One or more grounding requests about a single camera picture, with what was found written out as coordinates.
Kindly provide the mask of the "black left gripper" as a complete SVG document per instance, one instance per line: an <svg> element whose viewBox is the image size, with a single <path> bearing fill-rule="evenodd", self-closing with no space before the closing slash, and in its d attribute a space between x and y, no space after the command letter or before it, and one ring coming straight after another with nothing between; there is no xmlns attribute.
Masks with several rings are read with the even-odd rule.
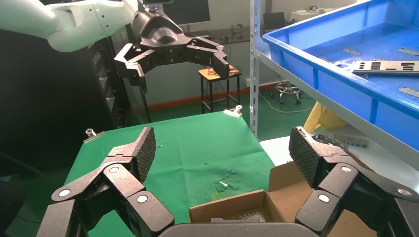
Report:
<svg viewBox="0 0 419 237"><path fill-rule="evenodd" d="M138 11L132 33L139 47L126 44L115 56L117 71L129 84L147 93L145 74L156 66L190 62L212 67L222 79L230 74L224 46L209 36L187 37L183 30L160 10Z"/></svg>

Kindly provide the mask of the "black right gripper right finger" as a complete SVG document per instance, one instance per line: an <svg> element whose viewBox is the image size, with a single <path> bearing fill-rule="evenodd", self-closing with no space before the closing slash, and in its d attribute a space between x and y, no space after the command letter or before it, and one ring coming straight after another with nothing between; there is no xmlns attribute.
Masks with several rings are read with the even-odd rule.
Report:
<svg viewBox="0 0 419 237"><path fill-rule="evenodd" d="M341 147L315 141L301 126L291 130L289 152L313 189L296 223L325 237L348 210L379 237L418 236L419 196L413 189L362 167Z"/></svg>

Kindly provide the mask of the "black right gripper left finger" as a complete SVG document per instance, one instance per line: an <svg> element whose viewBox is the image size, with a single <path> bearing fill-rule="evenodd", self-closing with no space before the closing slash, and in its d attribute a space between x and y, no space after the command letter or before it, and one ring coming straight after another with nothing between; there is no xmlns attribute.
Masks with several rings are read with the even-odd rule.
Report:
<svg viewBox="0 0 419 237"><path fill-rule="evenodd" d="M86 237L114 211L135 236L159 236L174 225L174 216L144 185L155 153L152 127L114 147L96 169L52 194L37 235Z"/></svg>

